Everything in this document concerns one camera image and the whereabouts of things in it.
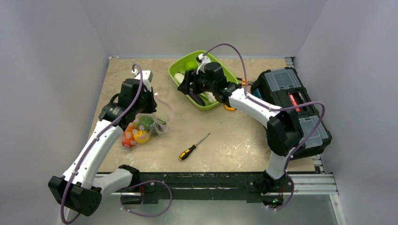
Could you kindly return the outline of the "green mango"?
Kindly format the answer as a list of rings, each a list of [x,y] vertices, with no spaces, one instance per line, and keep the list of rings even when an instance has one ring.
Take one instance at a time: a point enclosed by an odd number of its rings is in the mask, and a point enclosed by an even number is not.
[[[154,125],[153,117],[150,115],[140,115],[138,117],[137,128],[138,130],[145,130],[150,133]]]

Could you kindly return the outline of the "clear zip bag pink dots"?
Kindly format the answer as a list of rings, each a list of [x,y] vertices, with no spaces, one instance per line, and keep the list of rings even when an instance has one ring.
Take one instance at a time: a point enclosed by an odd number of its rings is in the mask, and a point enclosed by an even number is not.
[[[121,137],[124,148],[145,144],[168,131],[174,119],[174,109],[158,93],[155,93],[154,100],[157,103],[156,112],[138,114],[124,129]]]

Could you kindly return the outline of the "green apple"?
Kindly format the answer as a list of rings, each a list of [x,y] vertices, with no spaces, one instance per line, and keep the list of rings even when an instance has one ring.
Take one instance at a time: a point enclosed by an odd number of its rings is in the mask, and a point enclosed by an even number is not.
[[[189,60],[185,63],[184,69],[188,70],[197,70],[199,67],[198,62],[196,60]]]

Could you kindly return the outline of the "orange persimmon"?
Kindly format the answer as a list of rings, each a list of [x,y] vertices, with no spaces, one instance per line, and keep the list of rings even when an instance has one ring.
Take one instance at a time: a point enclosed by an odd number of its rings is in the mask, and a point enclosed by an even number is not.
[[[137,124],[135,122],[129,123],[127,128],[125,129],[125,132],[131,132],[131,133],[135,134],[136,132],[138,132]]]

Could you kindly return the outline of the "red bell pepper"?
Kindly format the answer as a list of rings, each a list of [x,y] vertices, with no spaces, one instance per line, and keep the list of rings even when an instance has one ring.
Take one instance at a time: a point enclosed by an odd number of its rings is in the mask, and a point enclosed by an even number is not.
[[[125,131],[122,134],[122,146],[125,148],[131,148],[136,145],[134,135],[130,131]]]

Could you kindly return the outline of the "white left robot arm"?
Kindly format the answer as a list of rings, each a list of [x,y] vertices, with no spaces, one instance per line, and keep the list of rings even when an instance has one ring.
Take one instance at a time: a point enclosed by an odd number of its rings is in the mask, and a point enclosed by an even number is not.
[[[100,165],[114,143],[139,113],[156,111],[151,79],[126,79],[120,93],[102,108],[89,141],[62,176],[53,176],[48,187],[57,203],[79,215],[90,216],[102,198],[125,188],[136,191],[140,185],[139,170],[122,165],[113,173],[96,178]]]

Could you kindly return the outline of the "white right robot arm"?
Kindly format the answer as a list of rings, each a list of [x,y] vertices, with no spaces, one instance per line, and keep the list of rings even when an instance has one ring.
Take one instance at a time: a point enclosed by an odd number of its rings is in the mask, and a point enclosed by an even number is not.
[[[261,123],[271,150],[269,164],[263,173],[262,192],[266,194],[279,189],[287,177],[287,165],[293,152],[304,135],[293,110],[269,104],[247,93],[241,85],[228,81],[218,62],[186,70],[177,89],[185,95],[210,92],[219,103],[241,110]]]

